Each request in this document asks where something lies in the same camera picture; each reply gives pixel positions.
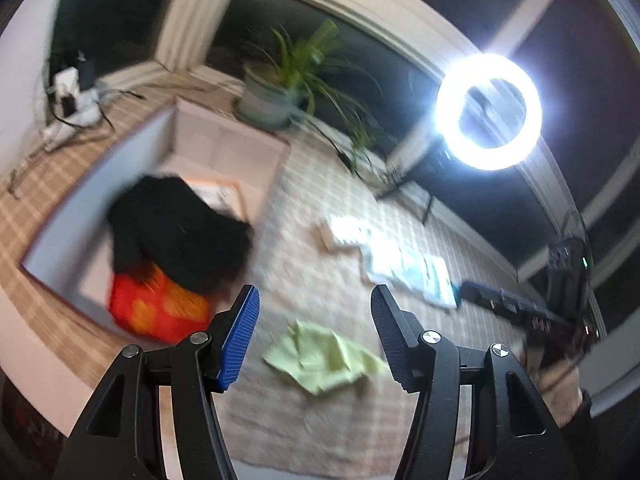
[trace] red cloth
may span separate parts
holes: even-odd
[[[210,299],[172,282],[155,264],[146,280],[116,274],[109,312],[116,323],[137,335],[176,344],[209,325]]]

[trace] crumpled cloth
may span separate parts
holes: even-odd
[[[389,374],[388,365],[364,346],[315,323],[296,321],[263,356],[265,362],[317,395],[361,377]]]

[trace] glowing white ring light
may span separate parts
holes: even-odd
[[[466,93],[474,86],[502,79],[522,94],[526,106],[518,134],[498,148],[481,148],[460,131]],[[533,81],[514,62],[497,54],[475,54],[456,63],[438,90],[435,123],[452,153],[478,170],[503,170],[524,160],[535,147],[542,127],[542,106]]]

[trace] open cardboard box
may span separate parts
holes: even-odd
[[[133,128],[68,192],[22,258],[23,271],[100,327],[161,346],[117,326],[107,310],[113,272],[106,221],[114,199],[144,174],[234,182],[256,225],[289,151],[286,142],[177,98]]]

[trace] wall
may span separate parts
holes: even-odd
[[[57,0],[24,0],[0,36],[0,176],[29,151],[44,120],[42,70]]]

